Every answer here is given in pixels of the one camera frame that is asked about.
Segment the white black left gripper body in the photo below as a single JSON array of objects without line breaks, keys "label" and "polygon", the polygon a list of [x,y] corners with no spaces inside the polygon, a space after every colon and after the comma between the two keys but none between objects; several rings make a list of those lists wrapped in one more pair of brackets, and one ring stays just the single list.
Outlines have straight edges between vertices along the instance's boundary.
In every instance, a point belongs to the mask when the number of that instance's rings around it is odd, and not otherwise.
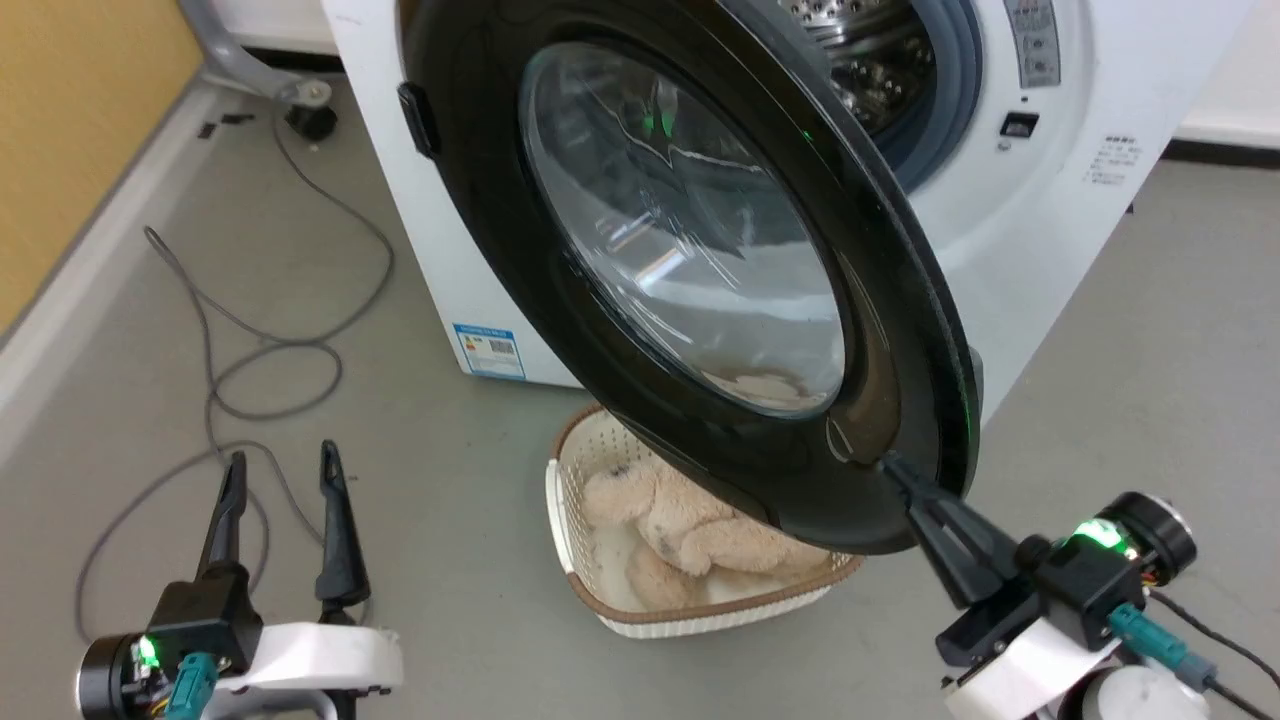
[{"label": "white black left gripper body", "polygon": [[242,578],[174,582],[143,630],[90,644],[76,708],[84,719],[353,719],[360,700],[403,679],[393,632],[268,625]]}]

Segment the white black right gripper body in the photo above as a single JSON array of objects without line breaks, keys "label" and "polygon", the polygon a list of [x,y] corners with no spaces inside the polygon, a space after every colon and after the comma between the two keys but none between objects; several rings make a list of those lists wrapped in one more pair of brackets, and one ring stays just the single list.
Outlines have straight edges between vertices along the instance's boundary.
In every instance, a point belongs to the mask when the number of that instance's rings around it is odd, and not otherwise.
[{"label": "white black right gripper body", "polygon": [[1198,717],[1199,660],[1146,611],[1197,556],[1167,500],[1126,492],[1065,537],[1015,542],[1039,618],[992,657],[951,667],[951,717]]}]

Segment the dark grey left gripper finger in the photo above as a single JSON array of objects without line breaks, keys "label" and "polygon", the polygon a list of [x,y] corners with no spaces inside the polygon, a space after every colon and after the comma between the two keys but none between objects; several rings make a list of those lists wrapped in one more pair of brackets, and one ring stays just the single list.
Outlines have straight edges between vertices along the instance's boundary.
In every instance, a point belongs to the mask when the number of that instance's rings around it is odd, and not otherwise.
[{"label": "dark grey left gripper finger", "polygon": [[319,489],[325,501],[323,562],[315,579],[321,605],[319,621],[356,626],[349,609],[370,600],[370,580],[351,503],[340,451],[332,439],[321,442]]},{"label": "dark grey left gripper finger", "polygon": [[221,478],[221,486],[210,516],[195,579],[212,580],[250,574],[241,562],[241,519],[248,506],[247,459],[234,451]]}]

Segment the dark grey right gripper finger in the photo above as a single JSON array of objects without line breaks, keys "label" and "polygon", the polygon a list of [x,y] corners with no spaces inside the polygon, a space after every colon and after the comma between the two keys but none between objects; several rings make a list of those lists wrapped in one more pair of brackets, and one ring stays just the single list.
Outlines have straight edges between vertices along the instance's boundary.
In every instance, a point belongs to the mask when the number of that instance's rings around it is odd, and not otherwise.
[{"label": "dark grey right gripper finger", "polygon": [[1030,579],[1018,568],[1018,542],[902,455],[879,469],[902,502],[910,532],[956,609],[1041,609]]},{"label": "dark grey right gripper finger", "polygon": [[1036,592],[997,592],[970,606],[941,632],[934,646],[950,667],[972,667],[1011,643],[1041,615]]}]

